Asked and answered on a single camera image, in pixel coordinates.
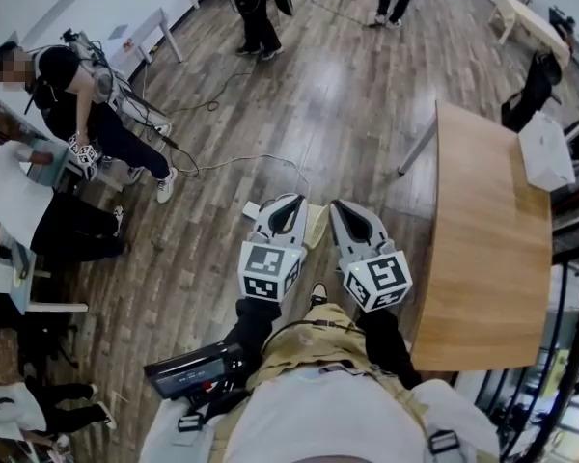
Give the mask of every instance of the white shirt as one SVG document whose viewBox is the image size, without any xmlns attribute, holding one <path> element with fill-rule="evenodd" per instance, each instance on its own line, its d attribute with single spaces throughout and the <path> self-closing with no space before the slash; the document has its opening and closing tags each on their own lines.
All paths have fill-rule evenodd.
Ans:
<svg viewBox="0 0 579 463">
<path fill-rule="evenodd" d="M 0 438 L 23 441 L 21 430 L 46 430 L 47 425 L 39 403 L 22 382 L 0 386 Z"/>
<path fill-rule="evenodd" d="M 32 152 L 17 141 L 0 146 L 0 224 L 27 248 L 54 197 L 51 187 L 34 182 L 19 166 L 20 161 L 30 159 Z"/>
<path fill-rule="evenodd" d="M 427 420 L 499 456 L 495 427 L 443 381 L 412 390 Z M 224 463 L 295 463 L 349 456 L 371 463 L 423 463 L 423 429 L 379 384 L 344 371 L 302 368 L 262 383 L 236 425 Z"/>
</svg>

